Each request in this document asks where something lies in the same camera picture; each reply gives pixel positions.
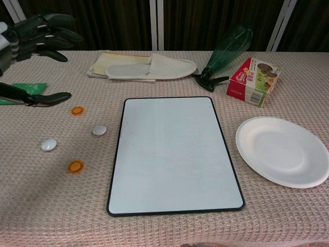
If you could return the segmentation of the dark brown curtain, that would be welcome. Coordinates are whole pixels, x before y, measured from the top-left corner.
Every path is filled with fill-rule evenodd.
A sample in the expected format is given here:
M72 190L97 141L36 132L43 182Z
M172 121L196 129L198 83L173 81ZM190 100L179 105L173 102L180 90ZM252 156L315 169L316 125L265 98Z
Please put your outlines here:
M213 50L232 25L253 30L250 50L265 51L284 0L13 0L25 17L52 12L76 18L77 50L151 50L151 17L165 50Z

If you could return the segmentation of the white round magnet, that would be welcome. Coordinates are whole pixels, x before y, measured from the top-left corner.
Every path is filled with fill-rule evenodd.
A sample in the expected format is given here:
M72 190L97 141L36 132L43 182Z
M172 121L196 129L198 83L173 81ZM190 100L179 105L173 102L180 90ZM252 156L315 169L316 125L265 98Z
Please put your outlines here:
M96 136L102 136L106 133L107 127L104 125L95 125L92 129L92 134Z
M57 146L55 139L47 139L41 143L41 150L52 151Z

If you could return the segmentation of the white cloth slipper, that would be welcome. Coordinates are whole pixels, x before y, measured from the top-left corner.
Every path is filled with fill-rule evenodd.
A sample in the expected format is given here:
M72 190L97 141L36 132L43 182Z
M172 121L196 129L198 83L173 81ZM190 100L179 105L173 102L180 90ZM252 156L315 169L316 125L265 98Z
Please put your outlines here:
M147 64L111 66L105 70L105 74L110 79L172 80L189 76L196 69L193 61L152 54Z

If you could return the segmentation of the beige waffle tablecloth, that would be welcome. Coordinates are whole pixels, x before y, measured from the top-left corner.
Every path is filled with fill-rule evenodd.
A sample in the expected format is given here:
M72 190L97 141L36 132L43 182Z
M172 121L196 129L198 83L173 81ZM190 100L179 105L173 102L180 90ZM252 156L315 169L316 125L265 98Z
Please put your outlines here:
M34 57L12 65L0 81L46 83L46 94L72 97L50 108L0 105L0 247L170 247L204 242L245 247L329 247L329 180L310 189L277 185L240 157L235 132L245 120L274 116L318 136L329 149L329 52L246 52L221 76L233 74L248 57L281 68L262 108L213 93L191 77L116 82L86 72L99 51L66 51L68 62ZM208 96L219 116L245 207L205 214L112 217L106 211L123 103L133 97ZM70 110L84 107L73 116ZM104 125L102 136L92 134ZM41 143L55 139L52 151ZM84 162L77 174L67 171Z

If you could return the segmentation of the red green cookie box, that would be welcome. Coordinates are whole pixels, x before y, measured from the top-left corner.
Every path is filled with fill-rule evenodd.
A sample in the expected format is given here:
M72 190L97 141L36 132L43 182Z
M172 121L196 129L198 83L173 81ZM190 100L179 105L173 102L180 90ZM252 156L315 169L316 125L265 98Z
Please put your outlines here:
M272 92L281 68L249 57L230 77L226 94L259 108Z

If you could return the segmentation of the white board black frame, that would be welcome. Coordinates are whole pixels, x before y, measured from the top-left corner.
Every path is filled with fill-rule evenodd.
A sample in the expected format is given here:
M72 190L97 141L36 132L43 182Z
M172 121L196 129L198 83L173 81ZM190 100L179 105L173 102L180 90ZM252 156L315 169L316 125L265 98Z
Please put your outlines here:
M107 202L111 216L244 206L210 97L125 100Z

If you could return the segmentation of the green foil packet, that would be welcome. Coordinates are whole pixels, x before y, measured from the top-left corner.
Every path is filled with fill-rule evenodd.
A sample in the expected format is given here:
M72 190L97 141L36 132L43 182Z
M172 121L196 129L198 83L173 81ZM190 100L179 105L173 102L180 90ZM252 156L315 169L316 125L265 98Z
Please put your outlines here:
M28 94L38 95L44 91L44 89L47 87L47 84L46 83L35 83L35 84L14 83L12 86L25 90ZM0 98L0 105L13 105L13 104L17 104L17 103Z

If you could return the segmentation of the cream flat package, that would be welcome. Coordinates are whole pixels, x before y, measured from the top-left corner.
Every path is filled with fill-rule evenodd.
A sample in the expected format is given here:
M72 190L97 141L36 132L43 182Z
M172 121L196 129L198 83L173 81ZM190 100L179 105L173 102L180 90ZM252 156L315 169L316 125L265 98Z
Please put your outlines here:
M124 55L115 52L104 51L95 63L86 72L89 77L108 79L105 71L111 66L133 65L138 63L148 64L151 57L140 55Z

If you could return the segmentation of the white slanted frame post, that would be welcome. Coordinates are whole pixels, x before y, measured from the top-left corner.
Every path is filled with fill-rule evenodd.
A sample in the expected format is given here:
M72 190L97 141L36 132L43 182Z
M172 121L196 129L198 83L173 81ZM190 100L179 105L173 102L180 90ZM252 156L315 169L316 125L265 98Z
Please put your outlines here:
M24 21L26 16L18 0L2 0L14 23Z
M273 28L266 52L276 52L298 0L284 0Z

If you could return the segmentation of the green spray bottle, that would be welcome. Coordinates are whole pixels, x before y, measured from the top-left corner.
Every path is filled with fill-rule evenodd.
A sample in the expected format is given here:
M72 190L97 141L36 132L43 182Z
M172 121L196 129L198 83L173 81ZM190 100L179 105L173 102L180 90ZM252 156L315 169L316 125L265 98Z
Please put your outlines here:
M228 28L206 67L200 74L192 74L196 83L203 89L213 92L217 85L229 80L228 76L213 78L213 75L249 49L252 36L253 31L248 25L234 25Z

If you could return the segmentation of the white paper plate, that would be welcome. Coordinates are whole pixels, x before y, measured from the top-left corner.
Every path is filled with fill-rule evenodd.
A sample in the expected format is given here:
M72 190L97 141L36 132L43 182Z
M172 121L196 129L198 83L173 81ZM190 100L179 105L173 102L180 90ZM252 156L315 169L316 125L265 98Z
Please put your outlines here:
M304 127L276 117L253 117L235 135L247 165L264 178L290 188L312 188L329 178L329 151Z

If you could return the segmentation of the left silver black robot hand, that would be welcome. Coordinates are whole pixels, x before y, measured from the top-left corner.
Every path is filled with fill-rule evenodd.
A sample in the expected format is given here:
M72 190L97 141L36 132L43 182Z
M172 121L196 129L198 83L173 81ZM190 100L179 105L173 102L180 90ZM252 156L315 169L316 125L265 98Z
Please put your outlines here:
M34 15L14 25L0 22L0 77L16 62L32 56L48 57L59 62L68 59L59 51L83 41L78 33L67 29L75 18L71 15L50 13ZM0 82L0 98L32 107L51 107L67 101L69 92L52 95L31 95L25 90Z

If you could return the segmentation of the white upright frame post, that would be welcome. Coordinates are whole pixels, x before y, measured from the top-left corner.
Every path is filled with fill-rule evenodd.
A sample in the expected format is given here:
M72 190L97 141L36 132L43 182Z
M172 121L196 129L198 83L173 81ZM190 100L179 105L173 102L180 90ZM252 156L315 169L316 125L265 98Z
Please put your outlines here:
M165 49L164 0L149 0L152 51Z

